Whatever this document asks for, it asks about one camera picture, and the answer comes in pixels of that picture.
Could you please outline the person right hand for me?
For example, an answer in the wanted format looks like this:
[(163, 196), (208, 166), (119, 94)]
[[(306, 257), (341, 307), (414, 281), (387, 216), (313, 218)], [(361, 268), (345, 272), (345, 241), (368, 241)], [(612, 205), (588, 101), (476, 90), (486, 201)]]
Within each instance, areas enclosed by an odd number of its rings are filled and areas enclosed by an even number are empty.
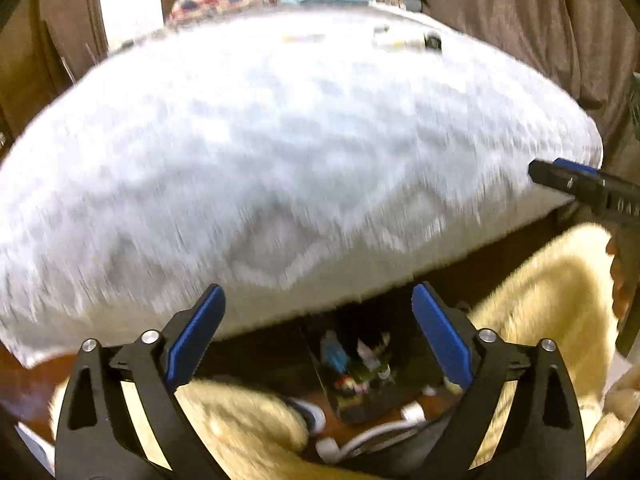
[(613, 280), (612, 288), (612, 300), (613, 300), (613, 312), (619, 320), (622, 320), (628, 309), (634, 300), (634, 285), (629, 284), (628, 278), (626, 278), (622, 258), (618, 254), (618, 247), (614, 236), (606, 245), (606, 253), (613, 257), (610, 274)]

